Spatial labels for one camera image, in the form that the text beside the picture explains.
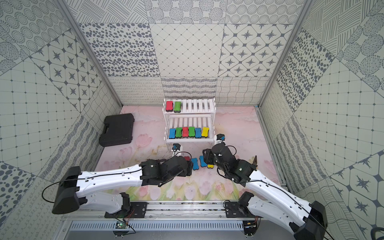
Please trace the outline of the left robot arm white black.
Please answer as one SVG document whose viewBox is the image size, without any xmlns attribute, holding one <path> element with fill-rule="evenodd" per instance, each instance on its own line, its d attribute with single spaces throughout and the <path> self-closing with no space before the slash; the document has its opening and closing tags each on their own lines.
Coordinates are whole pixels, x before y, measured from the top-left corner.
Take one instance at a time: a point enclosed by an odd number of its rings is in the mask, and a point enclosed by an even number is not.
<svg viewBox="0 0 384 240">
<path fill-rule="evenodd" d="M 107 194 L 105 191 L 122 187 L 163 185 L 175 177 L 192 174 L 193 162 L 182 156 L 168 160 L 146 160 L 140 164 L 117 170 L 88 172 L 79 166 L 71 167 L 58 185 L 52 213 L 63 215 L 79 209 L 104 211 L 109 214 L 129 212 L 128 194 Z"/>
</svg>

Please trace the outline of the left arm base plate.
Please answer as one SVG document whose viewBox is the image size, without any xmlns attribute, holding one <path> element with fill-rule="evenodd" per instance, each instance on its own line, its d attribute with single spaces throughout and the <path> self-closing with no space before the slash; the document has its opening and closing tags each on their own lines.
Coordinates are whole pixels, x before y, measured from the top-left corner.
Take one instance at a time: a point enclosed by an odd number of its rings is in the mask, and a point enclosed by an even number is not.
<svg viewBox="0 0 384 240">
<path fill-rule="evenodd" d="M 122 209 L 114 214 L 105 213 L 104 218 L 106 219 L 143 219 L 147 212 L 147 202 L 131 202 L 128 210 Z"/>
</svg>

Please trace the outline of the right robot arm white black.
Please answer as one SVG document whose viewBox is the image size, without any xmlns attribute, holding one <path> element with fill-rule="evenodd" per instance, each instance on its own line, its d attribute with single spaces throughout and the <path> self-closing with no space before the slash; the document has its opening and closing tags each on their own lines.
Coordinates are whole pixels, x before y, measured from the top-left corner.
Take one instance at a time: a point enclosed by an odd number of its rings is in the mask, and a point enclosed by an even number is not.
<svg viewBox="0 0 384 240">
<path fill-rule="evenodd" d="M 328 227 L 326 209 L 318 201 L 303 200 L 269 180 L 255 164 L 236 159 L 229 146 L 218 143 L 203 150 L 207 165 L 214 165 L 222 177 L 247 189 L 239 200 L 226 202 L 231 217 L 261 217 L 279 225 L 296 240 L 324 240 Z"/>
</svg>

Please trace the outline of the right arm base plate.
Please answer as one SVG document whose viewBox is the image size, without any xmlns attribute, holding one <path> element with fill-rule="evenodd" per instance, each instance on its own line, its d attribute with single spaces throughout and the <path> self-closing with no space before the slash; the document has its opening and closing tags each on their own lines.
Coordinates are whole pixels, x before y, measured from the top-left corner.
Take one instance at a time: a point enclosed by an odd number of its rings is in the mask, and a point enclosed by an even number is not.
<svg viewBox="0 0 384 240">
<path fill-rule="evenodd" d="M 224 201 L 223 207 L 226 212 L 226 218 L 255 218 L 249 209 L 238 202 Z"/>
</svg>

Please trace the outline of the white wooden slatted shelf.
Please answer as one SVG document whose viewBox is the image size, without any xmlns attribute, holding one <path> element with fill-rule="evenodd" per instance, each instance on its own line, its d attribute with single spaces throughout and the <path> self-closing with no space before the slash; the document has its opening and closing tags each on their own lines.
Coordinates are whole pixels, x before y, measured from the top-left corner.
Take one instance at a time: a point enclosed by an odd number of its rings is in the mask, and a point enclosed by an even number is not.
<svg viewBox="0 0 384 240">
<path fill-rule="evenodd" d="M 174 113 L 166 112 L 166 101 L 176 101 L 182 102 L 181 112 Z M 178 143 L 208 143 L 213 145 L 215 138 L 215 127 L 214 121 L 216 116 L 216 99 L 164 99 L 163 103 L 163 114 L 166 122 L 165 128 L 165 143 L 168 147 L 172 144 Z M 203 128 L 208 127 L 209 137 L 208 138 L 175 138 L 169 139 L 169 130 L 172 128 L 178 127 L 195 127 L 195 128 Z"/>
</svg>

